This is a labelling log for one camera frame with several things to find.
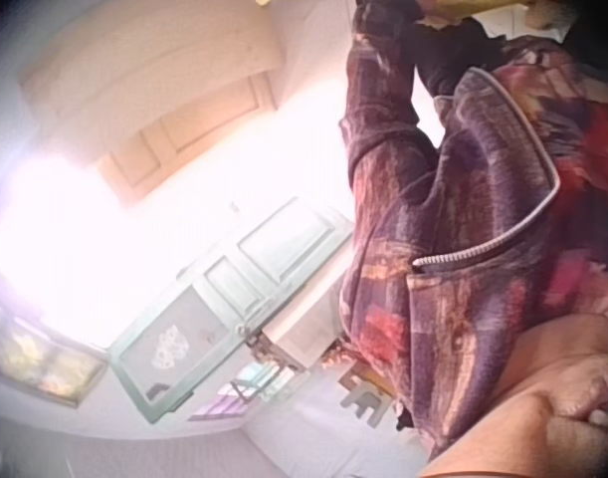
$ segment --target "glass panel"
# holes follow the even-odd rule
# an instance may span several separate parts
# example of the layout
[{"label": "glass panel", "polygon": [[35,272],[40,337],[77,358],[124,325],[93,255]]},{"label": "glass panel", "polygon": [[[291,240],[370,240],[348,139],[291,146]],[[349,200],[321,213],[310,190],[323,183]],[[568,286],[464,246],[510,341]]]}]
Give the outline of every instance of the glass panel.
[{"label": "glass panel", "polygon": [[[141,393],[154,402],[230,332],[189,287],[122,354],[122,363]],[[156,393],[149,393],[154,387]]]},{"label": "glass panel", "polygon": [[52,350],[49,340],[18,322],[10,322],[0,341],[0,372],[35,385]]},{"label": "glass panel", "polygon": [[94,357],[62,349],[38,387],[55,396],[78,401],[100,364]]},{"label": "glass panel", "polygon": [[278,394],[295,377],[296,373],[290,368],[282,369],[275,380],[262,392],[262,399],[268,401]]}]

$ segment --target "purple plaid jacket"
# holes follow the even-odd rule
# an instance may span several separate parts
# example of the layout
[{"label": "purple plaid jacket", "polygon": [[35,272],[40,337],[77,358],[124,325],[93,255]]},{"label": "purple plaid jacket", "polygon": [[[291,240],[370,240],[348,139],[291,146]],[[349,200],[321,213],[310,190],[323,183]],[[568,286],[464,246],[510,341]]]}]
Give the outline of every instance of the purple plaid jacket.
[{"label": "purple plaid jacket", "polygon": [[508,42],[508,64],[470,69],[439,101],[437,150],[412,108],[400,8],[370,2],[354,19],[340,307],[435,457],[483,414],[522,331],[608,315],[608,78],[555,42]]}]

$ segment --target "door panel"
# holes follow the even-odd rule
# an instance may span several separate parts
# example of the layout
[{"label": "door panel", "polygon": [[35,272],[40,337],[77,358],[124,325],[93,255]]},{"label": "door panel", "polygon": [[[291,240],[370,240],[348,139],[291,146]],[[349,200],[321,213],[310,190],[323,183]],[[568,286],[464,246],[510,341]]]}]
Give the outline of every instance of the door panel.
[{"label": "door panel", "polygon": [[149,146],[142,132],[132,136],[116,148],[110,154],[110,159],[132,187],[136,187],[142,179],[156,173],[160,168],[159,158]]},{"label": "door panel", "polygon": [[351,223],[299,198],[250,222],[178,275],[111,347],[154,423],[283,307],[350,237]]},{"label": "door panel", "polygon": [[245,78],[162,117],[160,123],[179,152],[217,127],[259,106],[251,79]]},{"label": "door panel", "polygon": [[239,248],[279,284],[333,229],[321,215],[294,201],[240,241]]},{"label": "door panel", "polygon": [[124,205],[137,202],[236,129],[274,109],[265,75],[248,77],[161,117],[97,168]]}]

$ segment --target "bright light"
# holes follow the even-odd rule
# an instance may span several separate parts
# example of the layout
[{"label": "bright light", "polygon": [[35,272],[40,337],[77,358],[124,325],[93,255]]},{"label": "bright light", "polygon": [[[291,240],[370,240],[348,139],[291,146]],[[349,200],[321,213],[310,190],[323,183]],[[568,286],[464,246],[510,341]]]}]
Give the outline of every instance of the bright light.
[{"label": "bright light", "polygon": [[61,158],[28,161],[12,178],[0,220],[0,270],[43,321],[84,342],[100,337],[79,320],[89,287],[110,280],[124,214],[101,178]]},{"label": "bright light", "polygon": [[255,212],[297,194],[351,209],[337,125],[344,97],[335,81],[297,93],[128,211],[94,168],[28,161],[0,220],[0,271],[45,324],[109,347],[182,267]]}]

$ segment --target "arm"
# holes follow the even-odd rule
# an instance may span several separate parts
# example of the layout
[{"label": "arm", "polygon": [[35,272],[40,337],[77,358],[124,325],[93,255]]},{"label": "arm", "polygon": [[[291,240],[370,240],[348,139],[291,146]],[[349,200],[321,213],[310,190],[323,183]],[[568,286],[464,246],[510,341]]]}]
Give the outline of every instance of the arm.
[{"label": "arm", "polygon": [[357,243],[406,186],[436,167],[437,152],[417,127],[414,63],[403,44],[408,27],[422,16],[414,0],[365,0],[354,16],[341,128],[356,201]]}]

